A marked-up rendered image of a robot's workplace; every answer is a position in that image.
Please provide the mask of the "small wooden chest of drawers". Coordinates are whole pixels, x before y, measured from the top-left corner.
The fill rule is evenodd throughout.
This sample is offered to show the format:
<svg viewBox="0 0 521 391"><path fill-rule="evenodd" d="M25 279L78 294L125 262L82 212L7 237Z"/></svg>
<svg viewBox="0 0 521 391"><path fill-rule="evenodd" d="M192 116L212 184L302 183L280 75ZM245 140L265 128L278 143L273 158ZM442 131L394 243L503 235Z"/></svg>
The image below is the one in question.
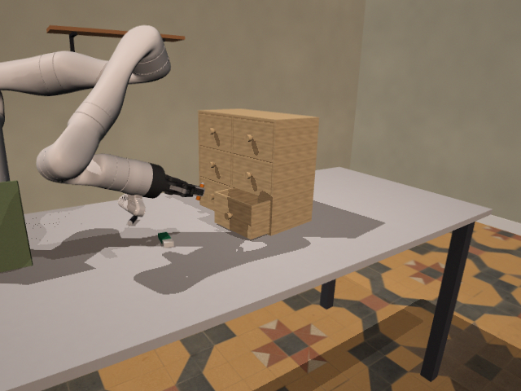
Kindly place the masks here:
<svg viewBox="0 0 521 391"><path fill-rule="evenodd" d="M312 221L319 117L306 116L306 118L300 119L287 119L296 117L252 117L225 114L240 110L246 109L198 110L198 125L200 114L202 113L232 116L231 150L203 144L200 143L199 140L199 185L202 177L205 177L224 183L231 186L231 188L235 187L271 200L270 225L267 235L276 235L277 233ZM235 118L238 117L274 122L272 160L233 151L234 121ZM231 152L231 184L200 174L201 146ZM233 185L233 158L235 153L273 162L271 197Z"/></svg>

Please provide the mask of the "white and green eraser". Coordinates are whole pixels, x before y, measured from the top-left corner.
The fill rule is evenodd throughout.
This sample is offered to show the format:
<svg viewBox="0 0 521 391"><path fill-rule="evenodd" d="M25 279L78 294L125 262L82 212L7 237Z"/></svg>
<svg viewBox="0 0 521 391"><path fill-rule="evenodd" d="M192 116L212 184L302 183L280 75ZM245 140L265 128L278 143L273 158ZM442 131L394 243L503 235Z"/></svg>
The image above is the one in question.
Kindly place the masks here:
<svg viewBox="0 0 521 391"><path fill-rule="evenodd" d="M164 248L173 247L173 240L167 232L158 233L158 239L163 244Z"/></svg>

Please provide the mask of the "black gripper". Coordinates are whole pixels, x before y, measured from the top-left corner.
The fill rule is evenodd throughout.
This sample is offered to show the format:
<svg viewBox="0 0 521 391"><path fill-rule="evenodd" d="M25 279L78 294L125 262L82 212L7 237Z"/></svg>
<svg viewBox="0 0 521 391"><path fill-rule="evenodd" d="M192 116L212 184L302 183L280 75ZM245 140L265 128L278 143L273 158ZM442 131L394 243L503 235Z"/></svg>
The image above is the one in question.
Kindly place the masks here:
<svg viewBox="0 0 521 391"><path fill-rule="evenodd" d="M178 195L181 197L204 196L205 188L189 184L178 178L169 177L169 175L165 174L164 169L160 165L150 164L153 170L153 179L148 193L143 197L154 199L159 196L162 191L168 195Z"/></svg>

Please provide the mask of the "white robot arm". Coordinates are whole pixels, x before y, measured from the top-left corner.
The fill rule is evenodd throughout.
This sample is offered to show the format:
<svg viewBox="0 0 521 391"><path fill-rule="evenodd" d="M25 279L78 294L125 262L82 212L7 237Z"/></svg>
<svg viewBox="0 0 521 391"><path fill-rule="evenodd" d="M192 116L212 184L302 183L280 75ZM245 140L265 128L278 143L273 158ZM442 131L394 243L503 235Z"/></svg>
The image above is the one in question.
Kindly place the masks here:
<svg viewBox="0 0 521 391"><path fill-rule="evenodd" d="M95 152L120 114L128 84L157 81L170 68L163 39L149 25L130 29L109 61L58 51L1 62L0 182L10 181L2 132L5 112L1 90L54 96L93 88L69 119L65 131L38 154L37 170L52 182L123 192L118 205L143 217L146 207L142 197L153 179L151 164Z"/></svg>

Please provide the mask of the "black battery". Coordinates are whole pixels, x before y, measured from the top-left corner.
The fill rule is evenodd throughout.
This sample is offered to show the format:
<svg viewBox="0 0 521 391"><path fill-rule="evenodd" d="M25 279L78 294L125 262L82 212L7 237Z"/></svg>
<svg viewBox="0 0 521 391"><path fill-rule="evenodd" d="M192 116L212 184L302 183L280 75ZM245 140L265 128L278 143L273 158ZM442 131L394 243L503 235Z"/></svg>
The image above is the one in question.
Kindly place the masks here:
<svg viewBox="0 0 521 391"><path fill-rule="evenodd" d="M136 216L133 215L133 216L128 220L127 224L128 224L129 226L132 226L133 223L134 223L137 219L138 219L138 217L136 217Z"/></svg>

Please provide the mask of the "light wood drawer front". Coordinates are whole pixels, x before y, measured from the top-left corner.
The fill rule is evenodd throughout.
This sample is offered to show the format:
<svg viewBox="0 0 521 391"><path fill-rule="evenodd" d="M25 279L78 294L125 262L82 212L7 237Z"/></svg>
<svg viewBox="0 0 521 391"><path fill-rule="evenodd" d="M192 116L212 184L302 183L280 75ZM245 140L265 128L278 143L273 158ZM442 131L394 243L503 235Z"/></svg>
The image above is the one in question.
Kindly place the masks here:
<svg viewBox="0 0 521 391"><path fill-rule="evenodd" d="M199 118L200 143L231 150L231 128L232 117L202 113Z"/></svg>
<svg viewBox="0 0 521 391"><path fill-rule="evenodd" d="M224 183L217 182L205 177L202 177L200 182L204 183L205 188L204 196L201 197L201 204L204 204L212 209L214 209L214 192L231 188L231 186L228 186Z"/></svg>
<svg viewBox="0 0 521 391"><path fill-rule="evenodd" d="M231 152L202 146L200 174L231 184Z"/></svg>
<svg viewBox="0 0 521 391"><path fill-rule="evenodd" d="M217 191L215 223L254 239L269 233L271 200L238 188Z"/></svg>
<svg viewBox="0 0 521 391"><path fill-rule="evenodd" d="M273 162L240 154L233 158L233 185L271 197Z"/></svg>
<svg viewBox="0 0 521 391"><path fill-rule="evenodd" d="M233 151L273 159L274 122L240 117L234 121Z"/></svg>

